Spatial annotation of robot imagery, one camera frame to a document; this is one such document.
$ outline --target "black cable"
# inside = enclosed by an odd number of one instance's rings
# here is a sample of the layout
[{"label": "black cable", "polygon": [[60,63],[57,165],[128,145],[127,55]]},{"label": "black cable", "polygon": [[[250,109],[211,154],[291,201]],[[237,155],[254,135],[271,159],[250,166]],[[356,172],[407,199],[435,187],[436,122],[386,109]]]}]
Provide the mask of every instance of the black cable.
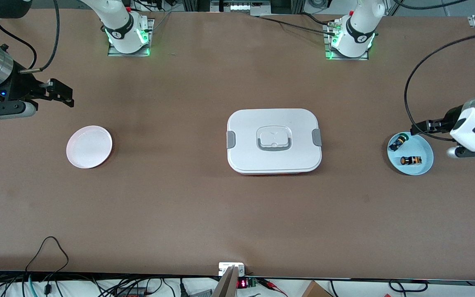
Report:
[{"label": "black cable", "polygon": [[54,283],[56,284],[56,288],[58,289],[58,293],[60,293],[60,297],[63,297],[62,290],[60,290],[60,286],[58,286],[58,280],[54,280]]},{"label": "black cable", "polygon": [[[148,283],[146,284],[146,291],[148,291],[148,285],[149,285],[149,281],[151,279],[148,280]],[[157,291],[159,291],[160,287],[162,287],[162,278],[160,278],[160,285],[158,286],[158,288],[153,291],[153,292],[148,292],[148,295],[152,295],[152,294],[155,294]]]},{"label": "black cable", "polygon": [[54,273],[58,273],[60,272],[61,269],[64,269],[68,264],[69,264],[69,256],[67,255],[67,253],[64,251],[64,249],[62,248],[62,246],[60,245],[60,241],[58,241],[58,239],[54,236],[47,236],[45,237],[45,239],[43,239],[41,245],[40,245],[40,248],[38,248],[38,251],[36,252],[36,254],[34,255],[34,257],[32,257],[32,259],[28,262],[27,266],[25,267],[25,273],[28,272],[28,267],[30,266],[30,264],[36,259],[36,257],[38,257],[38,255],[40,254],[41,252],[41,249],[43,248],[43,245],[45,244],[45,241],[47,241],[47,239],[49,238],[52,238],[54,239],[54,241],[56,241],[56,244],[58,245],[58,248],[60,249],[60,252],[63,253],[63,255],[66,257],[66,263],[60,267],[58,270],[56,270],[55,272],[51,273],[51,274],[54,274]]},{"label": "black cable", "polygon": [[104,292],[104,288],[102,288],[100,285],[98,285],[98,282],[94,279],[94,276],[91,275],[91,278],[92,278],[92,282],[94,282],[94,284],[95,284],[96,287],[98,288],[98,292],[99,292],[99,293]]},{"label": "black cable", "polygon": [[3,26],[1,24],[0,24],[0,30],[2,32],[4,32],[5,34],[7,34],[8,36],[11,36],[13,39],[23,43],[23,45],[26,45],[32,51],[32,55],[34,55],[34,58],[32,59],[31,65],[28,67],[28,69],[32,69],[32,67],[34,67],[34,65],[36,65],[36,60],[38,59],[38,53],[36,52],[36,49],[34,49],[34,47],[30,43],[24,41],[23,39],[19,38],[18,36],[15,36],[14,34],[8,32],[5,28],[3,28]]},{"label": "black cable", "polygon": [[23,273],[23,279],[21,279],[21,294],[25,297],[25,278],[27,274]]},{"label": "black cable", "polygon": [[409,86],[409,82],[411,81],[413,75],[415,74],[415,71],[417,71],[417,69],[426,61],[428,60],[428,58],[430,58],[431,56],[435,55],[436,53],[442,51],[443,49],[446,49],[447,47],[450,47],[452,45],[456,45],[458,43],[461,43],[461,42],[464,42],[464,41],[467,41],[467,40],[471,40],[471,39],[475,39],[475,35],[471,35],[471,36],[467,36],[465,38],[462,38],[462,39],[458,39],[458,40],[454,40],[450,43],[447,43],[446,45],[443,45],[442,47],[440,47],[439,49],[436,49],[435,51],[431,52],[428,56],[425,56],[421,62],[419,62],[415,68],[412,70],[412,73],[409,75],[407,81],[406,81],[406,86],[404,87],[404,107],[406,108],[406,113],[408,114],[408,117],[409,117],[409,120],[410,122],[412,123],[412,125],[417,128],[417,130],[419,130],[421,133],[423,133],[424,135],[428,136],[428,137],[431,137],[433,139],[437,139],[437,140],[443,140],[443,141],[453,141],[453,139],[448,139],[448,138],[445,138],[445,137],[435,137],[429,133],[426,133],[425,131],[422,131],[419,126],[417,126],[417,123],[415,122],[415,120],[413,120],[413,117],[412,117],[412,114],[411,112],[409,111],[409,107],[408,107],[408,98],[407,98],[407,94],[408,94],[408,86]]},{"label": "black cable", "polygon": [[123,278],[122,280],[120,280],[120,282],[112,287],[110,287],[109,289],[106,289],[104,290],[103,293],[101,293],[100,295],[98,295],[98,297],[105,297],[107,295],[113,295],[113,292],[115,292],[115,295],[116,295],[116,291],[117,289],[119,289],[121,286],[123,285],[127,285],[129,284],[130,282],[134,281],[134,280],[137,280],[137,278],[139,278],[138,275],[136,275],[135,278],[133,277],[130,277],[130,278]]},{"label": "black cable", "polygon": [[166,280],[164,280],[164,279],[162,279],[162,282],[164,282],[164,284],[165,284],[166,286],[169,286],[169,288],[172,290],[173,297],[176,297],[176,296],[175,296],[175,291],[173,290],[172,286],[170,286],[170,285],[166,282]]},{"label": "black cable", "polygon": [[448,3],[445,3],[445,4],[438,4],[438,5],[431,5],[431,6],[410,6],[410,5],[407,5],[407,4],[403,4],[400,0],[393,0],[393,1],[398,6],[401,6],[401,7],[404,7],[404,8],[415,9],[415,10],[425,10],[425,9],[446,7],[446,6],[462,3],[462,2],[465,2],[465,1],[468,1],[468,0],[456,0],[454,2],[448,2]]},{"label": "black cable", "polygon": [[335,295],[335,297],[338,297],[338,295],[336,293],[336,290],[335,290],[335,285],[333,285],[333,281],[330,280],[329,282],[331,283],[331,290],[333,291],[333,294]]},{"label": "black cable", "polygon": [[5,286],[5,290],[3,290],[3,292],[1,293],[1,297],[5,297],[5,296],[6,296],[6,291],[7,291],[8,288],[17,280],[18,277],[19,277],[19,274],[16,274],[16,276],[10,281],[10,283],[8,283],[8,284]]},{"label": "black cable", "polygon": [[317,33],[320,33],[320,34],[326,34],[326,35],[331,35],[331,36],[334,36],[334,35],[335,35],[333,32],[326,32],[326,31],[323,31],[323,30],[316,30],[316,29],[306,28],[306,27],[294,25],[294,24],[291,24],[291,23],[279,21],[279,20],[277,20],[277,19],[269,19],[268,17],[258,16],[258,18],[259,18],[259,19],[266,19],[267,21],[271,21],[271,22],[276,22],[276,23],[288,25],[288,26],[291,26],[291,27],[294,27],[294,28],[298,28],[298,29],[302,29],[302,30],[308,30],[308,31],[311,31],[311,32],[317,32]]},{"label": "black cable", "polygon": [[307,15],[310,19],[313,20],[313,22],[318,23],[320,25],[327,25],[327,24],[329,24],[329,22],[334,22],[335,21],[334,19],[330,19],[328,21],[322,22],[321,20],[315,18],[314,15],[311,15],[311,13],[301,12],[300,14]]},{"label": "black cable", "polygon": [[[401,289],[398,290],[398,289],[394,288],[392,286],[392,283],[398,284]],[[424,291],[428,290],[428,282],[425,282],[424,283],[424,288],[419,289],[419,290],[405,290],[404,287],[402,286],[401,282],[399,282],[398,280],[390,280],[388,282],[388,286],[390,287],[390,289],[392,289],[393,291],[395,291],[397,293],[403,293],[404,297],[407,297],[406,293],[421,293],[421,292],[424,292]]]},{"label": "black cable", "polygon": [[157,8],[158,10],[161,9],[161,7],[158,7],[158,6],[155,6],[155,5],[151,5],[151,4],[144,4],[142,2],[140,2],[139,0],[133,0],[134,2],[137,2],[138,4],[144,6],[145,8],[147,8],[147,10],[149,11],[152,11],[151,8]]},{"label": "black cable", "polygon": [[56,55],[56,50],[58,49],[58,40],[60,39],[60,8],[58,7],[58,0],[52,0],[54,2],[54,11],[56,12],[56,36],[54,38],[54,45],[52,47],[52,53],[49,57],[47,63],[40,68],[40,71],[43,71],[49,67]]}]

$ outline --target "white plate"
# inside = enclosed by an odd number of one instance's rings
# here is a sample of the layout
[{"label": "white plate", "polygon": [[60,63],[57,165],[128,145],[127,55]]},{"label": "white plate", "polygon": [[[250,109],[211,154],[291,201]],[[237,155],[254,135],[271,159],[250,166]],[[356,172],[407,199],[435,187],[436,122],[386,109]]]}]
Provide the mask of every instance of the white plate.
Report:
[{"label": "white plate", "polygon": [[87,126],[76,131],[67,143],[67,159],[78,168],[93,168],[111,154],[113,139],[100,126]]}]

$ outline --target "power cord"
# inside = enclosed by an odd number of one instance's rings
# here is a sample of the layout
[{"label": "power cord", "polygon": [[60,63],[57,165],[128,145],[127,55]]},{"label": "power cord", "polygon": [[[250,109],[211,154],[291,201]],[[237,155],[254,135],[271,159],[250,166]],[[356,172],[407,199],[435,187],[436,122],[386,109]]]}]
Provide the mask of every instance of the power cord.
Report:
[{"label": "power cord", "polygon": [[28,69],[32,69],[32,67],[34,67],[34,65],[36,65],[36,60],[38,59],[38,53],[36,52],[36,49],[34,49],[34,47],[30,43],[24,41],[23,39],[19,38],[18,36],[15,36],[14,34],[8,32],[5,28],[3,28],[3,26],[1,24],[0,24],[0,30],[2,32],[4,32],[5,34],[7,34],[8,36],[11,36],[13,39],[23,43],[23,45],[26,45],[32,51],[32,55],[34,55],[34,58],[32,59],[31,65],[28,67]]},{"label": "power cord", "polygon": [[330,280],[329,282],[331,283],[331,290],[333,291],[333,294],[335,295],[335,297],[338,297],[338,294],[336,293],[335,285],[333,284],[333,281]]},{"label": "power cord", "polygon": [[393,1],[398,6],[401,6],[401,7],[404,7],[404,8],[415,9],[415,10],[425,10],[425,9],[434,9],[434,8],[447,7],[447,6],[462,3],[462,2],[465,2],[465,1],[468,1],[468,0],[456,0],[454,2],[448,2],[448,3],[445,3],[445,4],[438,4],[438,5],[431,5],[431,6],[410,6],[410,5],[407,5],[407,4],[403,4],[401,2],[401,0],[393,0]]},{"label": "power cord", "polygon": [[[392,284],[398,284],[401,289],[398,290],[398,289],[394,288],[392,286]],[[419,290],[405,290],[404,287],[402,286],[401,282],[399,282],[398,280],[390,280],[388,282],[388,286],[390,287],[390,289],[392,289],[393,291],[395,291],[397,293],[403,293],[404,297],[407,297],[406,293],[421,293],[421,292],[424,292],[424,291],[428,290],[428,282],[425,282],[424,283],[424,288],[419,289]]]},{"label": "power cord", "polygon": [[144,293],[144,295],[152,295],[152,294],[155,294],[157,291],[159,291],[160,287],[162,287],[162,278],[160,278],[160,285],[158,286],[157,289],[155,289],[155,291],[153,292],[148,292],[148,285],[149,285],[149,281],[151,280],[151,278],[148,279],[148,282],[146,283],[146,291]]},{"label": "power cord", "polygon": [[47,69],[49,65],[54,60],[54,56],[56,56],[56,50],[58,49],[58,40],[60,39],[60,8],[58,7],[58,0],[52,0],[54,2],[54,11],[56,13],[56,36],[54,37],[54,45],[52,47],[51,56],[47,63],[44,66],[37,68],[37,69],[28,69],[28,70],[21,70],[19,73],[40,73],[43,70]]},{"label": "power cord", "polygon": [[188,295],[186,289],[184,288],[183,278],[181,278],[181,283],[179,284],[179,287],[181,288],[181,297],[190,297],[190,295]]},{"label": "power cord", "polygon": [[408,114],[408,117],[409,117],[409,120],[410,122],[412,123],[412,125],[417,128],[417,130],[419,130],[421,133],[423,133],[424,135],[430,137],[430,138],[433,138],[433,139],[437,139],[437,140],[442,140],[442,141],[453,141],[453,139],[449,139],[449,138],[445,138],[445,137],[435,137],[434,135],[432,134],[429,134],[429,133],[426,133],[425,131],[422,131],[419,126],[417,126],[417,123],[415,122],[415,120],[413,120],[413,117],[412,117],[412,114],[411,112],[409,111],[409,106],[408,106],[408,98],[407,98],[407,95],[408,95],[408,87],[409,87],[409,82],[412,80],[412,77],[413,75],[415,74],[415,72],[417,71],[417,69],[426,61],[428,60],[428,58],[430,58],[431,56],[435,55],[436,53],[442,51],[443,49],[446,49],[447,47],[451,47],[452,45],[456,45],[458,43],[461,43],[461,42],[464,42],[464,41],[467,41],[467,40],[471,40],[471,39],[475,39],[475,35],[471,35],[471,36],[467,36],[465,38],[462,38],[462,39],[458,39],[458,40],[455,40],[455,41],[452,41],[450,43],[447,43],[446,45],[443,45],[442,47],[440,47],[439,49],[436,49],[435,51],[431,52],[430,54],[428,54],[428,56],[425,56],[421,62],[419,62],[415,68],[412,70],[412,73],[409,75],[407,81],[406,81],[406,86],[404,87],[404,107],[406,108],[406,113]]},{"label": "power cord", "polygon": [[[51,276],[53,276],[54,274],[60,272],[61,269],[64,269],[64,268],[69,264],[69,256],[67,255],[67,253],[64,251],[64,249],[63,249],[62,246],[60,245],[60,241],[58,241],[58,239],[57,239],[56,237],[54,237],[54,236],[47,236],[47,237],[45,237],[45,239],[43,239],[43,241],[42,241],[42,243],[41,243],[41,245],[40,245],[40,248],[38,249],[38,251],[36,252],[36,254],[34,255],[34,257],[32,257],[32,259],[28,262],[27,266],[25,267],[25,274],[26,274],[26,273],[28,273],[28,267],[30,266],[30,264],[31,264],[34,260],[36,260],[36,257],[38,257],[38,255],[40,254],[41,249],[43,248],[43,245],[44,245],[45,242],[46,242],[48,239],[50,239],[50,238],[51,238],[51,239],[54,239],[54,241],[56,241],[56,244],[58,245],[58,248],[59,248],[60,252],[62,252],[62,254],[63,254],[63,255],[65,256],[65,258],[66,258],[66,263],[65,263],[62,267],[60,267],[58,270],[56,270],[56,271],[54,271],[53,273],[50,273],[49,275],[47,275],[47,277],[46,277],[46,279],[47,279],[47,285],[45,285],[45,291],[44,291],[44,292],[45,292],[45,295],[48,294],[47,292],[50,293],[50,291],[47,290],[47,286],[50,287],[49,281],[50,281],[50,279],[51,279]],[[23,283],[24,283],[24,279],[25,279],[25,278],[23,278],[23,280],[22,280],[22,282],[21,282],[21,290],[22,290],[23,296],[25,296],[25,289],[24,289],[24,284],[23,284]],[[31,275],[30,275],[30,274],[29,274],[29,276],[28,276],[28,284],[29,284],[29,286],[30,286],[30,289],[31,289],[32,294],[34,295],[34,297],[38,297],[38,296],[36,295],[36,292],[34,291],[34,288],[32,287],[32,280],[31,280]]]},{"label": "power cord", "polygon": [[256,278],[256,280],[258,281],[258,284],[264,286],[265,288],[272,291],[276,291],[278,293],[282,293],[283,295],[285,295],[285,297],[289,297],[285,292],[282,291],[282,289],[278,288],[275,284],[269,282],[265,278]]},{"label": "power cord", "polygon": [[298,25],[294,25],[294,24],[291,24],[291,23],[279,21],[277,19],[270,19],[268,17],[257,16],[257,18],[258,19],[266,19],[267,21],[276,22],[276,23],[279,23],[279,24],[284,24],[284,25],[288,25],[288,26],[291,26],[291,27],[294,27],[294,28],[307,30],[307,31],[311,31],[311,32],[317,32],[317,33],[320,33],[320,34],[326,34],[326,35],[330,35],[330,36],[335,35],[333,32],[326,32],[326,31],[323,31],[323,30],[316,30],[316,29],[306,28],[306,27],[303,27],[303,26],[298,26]]},{"label": "power cord", "polygon": [[151,8],[157,8],[158,10],[161,10],[162,7],[158,7],[156,5],[151,5],[151,4],[144,4],[142,2],[140,2],[139,0],[133,0],[134,2],[140,4],[141,6],[144,6],[145,8],[147,8],[147,10],[149,11],[152,11]]},{"label": "power cord", "polygon": [[152,31],[154,32],[155,30],[157,30],[157,28],[159,28],[159,26],[164,22],[164,20],[165,20],[167,17],[169,17],[169,15],[172,13],[172,11],[173,11],[175,8],[178,8],[178,7],[180,7],[180,6],[170,8],[170,11],[160,20],[160,22],[159,22],[155,27],[153,27],[153,30],[152,30]]},{"label": "power cord", "polygon": [[301,12],[300,14],[302,14],[302,15],[307,15],[310,19],[313,20],[313,22],[318,23],[318,24],[320,24],[320,25],[327,25],[327,24],[329,24],[330,22],[334,22],[334,21],[335,21],[334,19],[330,19],[330,20],[328,20],[328,21],[322,22],[322,21],[320,21],[319,19],[315,18],[314,15],[311,15],[311,13]]},{"label": "power cord", "polygon": [[162,279],[162,282],[164,282],[164,284],[165,284],[166,286],[168,286],[168,287],[172,290],[173,297],[175,297],[175,291],[173,290],[172,286],[170,286],[170,285],[166,282],[166,280],[164,280],[164,279]]}]

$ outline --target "wires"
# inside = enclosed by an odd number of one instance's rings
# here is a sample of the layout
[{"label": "wires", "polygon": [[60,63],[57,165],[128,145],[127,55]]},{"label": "wires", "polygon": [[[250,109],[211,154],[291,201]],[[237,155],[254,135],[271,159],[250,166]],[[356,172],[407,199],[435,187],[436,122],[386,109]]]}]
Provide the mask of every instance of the wires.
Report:
[{"label": "wires", "polygon": [[291,26],[291,27],[294,27],[294,28],[298,28],[298,29],[302,29],[302,30],[307,30],[307,31],[311,31],[311,32],[317,32],[317,33],[320,33],[320,34],[326,34],[326,35],[331,35],[331,36],[334,36],[334,35],[335,35],[333,32],[326,32],[326,31],[323,31],[323,30],[316,30],[316,29],[306,28],[306,27],[294,25],[294,24],[291,24],[291,23],[279,21],[279,20],[277,20],[277,19],[269,19],[268,17],[258,16],[258,18],[259,18],[259,19],[266,19],[267,21],[271,21],[271,22],[276,22],[276,23],[288,25],[288,26]]},{"label": "wires", "polygon": [[409,75],[407,81],[406,81],[406,86],[404,87],[404,107],[406,108],[406,113],[408,114],[408,117],[409,117],[409,120],[410,122],[412,123],[412,125],[417,128],[419,131],[421,131],[421,133],[423,133],[424,135],[428,136],[428,137],[431,137],[433,139],[437,139],[437,140],[442,140],[442,141],[453,141],[453,139],[448,139],[448,138],[444,138],[444,137],[435,137],[429,133],[426,133],[425,131],[422,131],[419,126],[417,126],[415,120],[413,120],[413,117],[412,117],[412,114],[411,112],[409,111],[409,106],[408,106],[408,98],[407,98],[407,94],[408,94],[408,86],[409,86],[409,82],[411,81],[413,75],[415,74],[415,71],[417,71],[417,69],[426,61],[428,60],[428,58],[430,58],[431,56],[435,55],[436,53],[442,51],[443,49],[446,49],[447,47],[450,47],[452,45],[456,45],[458,43],[461,43],[461,42],[464,42],[464,41],[467,41],[467,40],[471,40],[471,39],[475,39],[475,35],[471,35],[471,36],[467,36],[465,38],[462,38],[462,39],[458,39],[458,40],[455,40],[455,41],[452,41],[450,43],[447,43],[446,45],[443,45],[442,47],[440,47],[439,49],[436,49],[435,51],[431,52],[428,56],[425,56],[421,62],[419,62],[415,68],[412,70],[412,73]]},{"label": "wires", "polygon": [[160,20],[160,22],[159,22],[155,27],[153,27],[153,30],[152,30],[152,31],[154,32],[155,30],[157,30],[157,28],[162,24],[162,22],[164,22],[164,20],[170,15],[170,13],[172,13],[172,11],[173,11],[175,8],[178,8],[178,7],[180,7],[180,6],[172,7],[172,8],[170,9],[170,11]]},{"label": "wires", "polygon": [[30,43],[24,41],[23,39],[19,38],[18,36],[15,36],[14,34],[8,32],[5,28],[3,28],[3,26],[1,24],[0,24],[0,30],[2,32],[4,32],[5,34],[7,34],[8,36],[11,36],[13,39],[23,43],[23,45],[26,45],[32,51],[32,55],[34,55],[34,58],[32,59],[31,65],[28,67],[28,69],[32,69],[32,67],[34,67],[34,65],[36,65],[36,60],[38,59],[38,53],[36,52],[36,49],[34,49],[34,47]]},{"label": "wires", "polygon": [[30,275],[30,274],[28,275],[28,286],[31,289],[32,295],[34,297],[38,297],[38,295],[36,294],[36,290],[34,290],[34,287],[32,286],[32,275]]},{"label": "wires", "polygon": [[155,6],[155,5],[151,5],[151,4],[144,4],[144,3],[140,2],[139,0],[133,0],[133,1],[140,4],[140,5],[142,5],[142,6],[144,6],[149,11],[153,11],[153,10],[151,10],[151,8],[157,8],[158,10],[163,10],[162,7],[159,7],[159,6]]},{"label": "wires", "polygon": [[446,7],[458,3],[462,3],[468,0],[456,0],[454,2],[448,2],[445,4],[438,4],[438,5],[431,5],[431,6],[409,6],[407,4],[403,4],[401,0],[393,0],[398,6],[408,8],[408,9],[416,9],[416,10],[425,10],[425,9],[433,9],[433,8],[441,8],[441,7]]},{"label": "wires", "polygon": [[60,293],[60,297],[63,297],[62,290],[60,290],[60,286],[58,285],[58,280],[54,280],[54,283],[56,284],[56,289],[58,289],[58,293]]},{"label": "wires", "polygon": [[150,282],[151,278],[148,279],[148,282],[146,283],[146,292],[148,293],[148,295],[152,295],[152,294],[155,294],[157,291],[159,291],[160,287],[162,287],[162,278],[160,278],[160,285],[157,289],[155,289],[155,291],[153,292],[148,292],[148,285],[149,285],[149,282]]},{"label": "wires", "polygon": [[169,286],[169,288],[172,290],[173,297],[176,297],[176,296],[175,296],[175,291],[173,290],[172,286],[170,286],[170,285],[166,282],[166,280],[164,280],[164,279],[162,279],[162,278],[161,278],[161,280],[162,280],[162,282],[164,282],[164,284],[165,284],[166,286]]},{"label": "wires", "polygon": [[328,21],[322,22],[322,21],[320,21],[319,19],[315,18],[314,15],[311,15],[311,13],[301,12],[300,14],[307,15],[308,17],[310,17],[310,18],[313,20],[313,22],[318,23],[318,24],[320,24],[320,25],[327,25],[327,24],[329,24],[330,22],[334,22],[334,21],[335,21],[334,19],[330,19],[330,20],[328,20]]},{"label": "wires", "polygon": [[54,11],[56,12],[56,36],[54,38],[54,45],[52,47],[51,56],[49,57],[49,60],[47,61],[47,63],[45,63],[44,66],[40,67],[40,71],[47,69],[47,67],[49,67],[49,65],[52,63],[52,60],[54,59],[54,56],[56,55],[56,50],[58,49],[58,40],[60,39],[60,8],[58,7],[58,0],[52,0],[52,1],[54,2]]},{"label": "wires", "polygon": [[[392,283],[393,284],[398,284],[401,289],[398,290],[398,289],[394,288],[392,286]],[[421,293],[421,292],[424,292],[424,291],[428,290],[428,282],[425,282],[424,283],[424,288],[419,289],[419,290],[405,290],[404,287],[402,286],[402,284],[398,280],[390,280],[388,282],[388,286],[390,287],[390,289],[392,289],[393,291],[395,291],[397,293],[403,293],[404,297],[407,297],[406,293]]]},{"label": "wires", "polygon": [[285,292],[283,292],[275,284],[273,284],[272,282],[269,282],[265,278],[256,278],[256,280],[258,281],[258,284],[266,287],[267,289],[272,290],[272,291],[276,291],[278,293],[282,293],[283,295],[285,295],[285,297],[289,297]]},{"label": "wires", "polygon": [[331,283],[331,290],[333,291],[333,294],[335,295],[335,297],[338,297],[338,294],[336,293],[335,285],[333,284],[333,281],[330,280],[329,282]]},{"label": "wires", "polygon": [[58,239],[54,236],[47,236],[45,237],[45,239],[43,239],[43,242],[41,243],[40,245],[40,248],[38,249],[38,251],[36,252],[36,254],[34,255],[34,257],[32,257],[32,259],[28,262],[27,266],[25,267],[25,273],[28,272],[28,267],[30,266],[30,264],[36,260],[36,257],[38,257],[38,254],[40,254],[41,252],[41,249],[43,248],[43,245],[45,244],[45,242],[47,241],[47,239],[49,238],[52,238],[54,239],[54,241],[56,241],[56,244],[58,245],[58,248],[60,249],[60,251],[63,253],[63,255],[66,257],[66,263],[60,267],[58,270],[56,270],[55,272],[51,273],[51,274],[55,274],[55,273],[58,273],[61,269],[64,269],[68,264],[69,264],[69,256],[67,255],[67,253],[64,251],[64,249],[62,248],[62,246],[60,245],[60,241],[58,241]]}]

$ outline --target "brown table surface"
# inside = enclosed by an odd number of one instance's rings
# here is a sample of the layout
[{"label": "brown table surface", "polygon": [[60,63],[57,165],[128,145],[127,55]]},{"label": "brown table surface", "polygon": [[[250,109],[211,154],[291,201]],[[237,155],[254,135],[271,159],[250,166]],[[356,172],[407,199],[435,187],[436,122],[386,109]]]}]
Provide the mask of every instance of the brown table surface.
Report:
[{"label": "brown table surface", "polygon": [[[320,34],[229,13],[172,13],[150,57],[109,58],[92,11],[61,19],[58,54],[36,77],[71,86],[75,107],[39,100],[33,117],[0,121],[0,269],[24,269],[54,235],[66,271],[215,274],[218,262],[240,261],[268,276],[475,280],[475,158],[447,158],[451,144],[429,139],[434,166],[411,177],[385,157],[410,126],[407,76],[433,49],[474,34],[465,18],[386,17],[365,62],[326,60]],[[2,23],[46,62],[53,10]],[[26,47],[0,32],[3,42],[28,64]],[[422,66],[410,95],[419,121],[475,97],[475,40]],[[226,122],[247,108],[312,111],[318,169],[234,172]],[[65,149],[87,125],[111,131],[115,149],[82,170]],[[50,242],[31,269],[61,263]]]}]

